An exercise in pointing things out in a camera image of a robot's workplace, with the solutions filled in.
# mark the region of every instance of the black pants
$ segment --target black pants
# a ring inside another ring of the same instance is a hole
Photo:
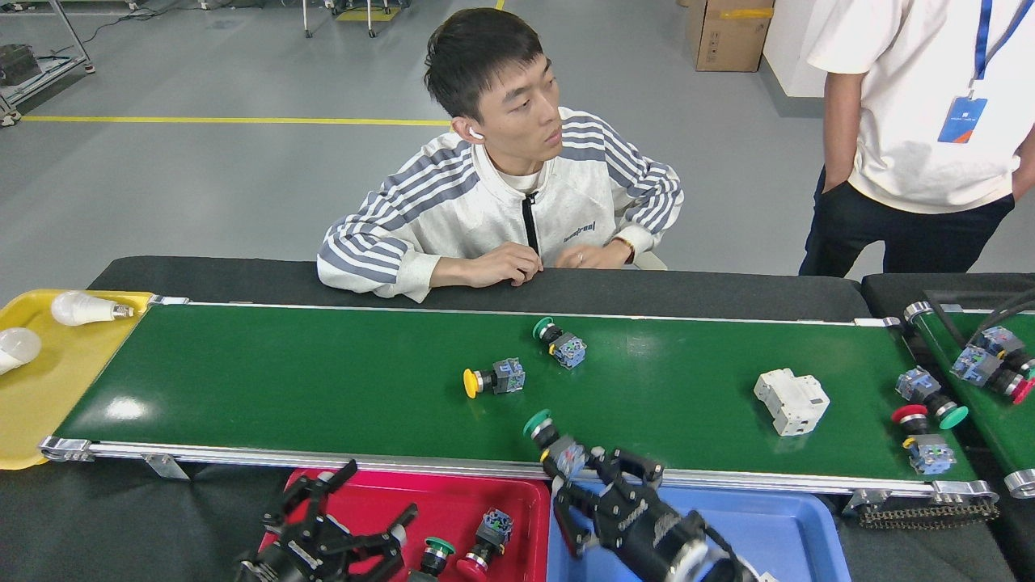
[[[869,243],[884,241],[884,272],[967,272],[1013,209],[1013,196],[962,212],[918,214],[866,198],[847,181],[816,185],[812,229],[798,274],[845,277]]]

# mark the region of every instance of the white t-shirt with lanyard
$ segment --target white t-shirt with lanyard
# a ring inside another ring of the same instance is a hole
[[[838,1],[807,60],[828,72],[866,74],[849,178],[856,190],[925,214],[1010,194],[1016,148],[1035,123],[1035,9],[1026,12],[1032,2]],[[967,118],[980,105],[968,134]],[[956,122],[947,126],[953,109]],[[969,139],[939,141],[947,136]]]

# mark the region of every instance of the black hair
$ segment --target black hair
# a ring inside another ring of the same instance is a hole
[[[525,21],[496,8],[467,8],[449,17],[427,39],[424,86],[451,117],[481,122],[478,98],[511,63],[542,54],[539,35]]]

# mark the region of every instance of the standing person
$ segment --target standing person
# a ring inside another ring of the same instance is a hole
[[[560,107],[552,62],[518,17],[460,10],[425,64],[452,132],[331,225],[317,256],[325,285],[419,302],[434,287],[519,286],[543,265],[620,268],[675,223],[676,173]]]
[[[808,57],[827,71],[824,172],[800,274],[965,272],[1035,184],[1033,0],[838,0]]]

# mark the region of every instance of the gray floor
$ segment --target gray floor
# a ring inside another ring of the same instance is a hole
[[[102,29],[97,66],[21,108],[48,116],[445,119],[421,84],[431,31],[493,0],[413,0],[378,38],[298,0],[174,10]],[[165,0],[151,2],[160,9]],[[196,6],[182,0],[178,6]],[[37,11],[46,10],[39,5]],[[543,38],[562,103],[671,164],[688,195],[658,249],[670,268],[791,274],[822,163],[821,121],[781,116],[760,75],[696,72],[674,0],[507,0]],[[68,5],[81,36],[120,3]],[[0,14],[0,43],[69,42],[53,18]],[[0,304],[81,288],[129,255],[312,260],[327,226],[440,132],[374,125],[68,123],[0,130]],[[1007,217],[974,270],[1032,271],[1035,204]],[[850,273],[880,270],[867,249]]]

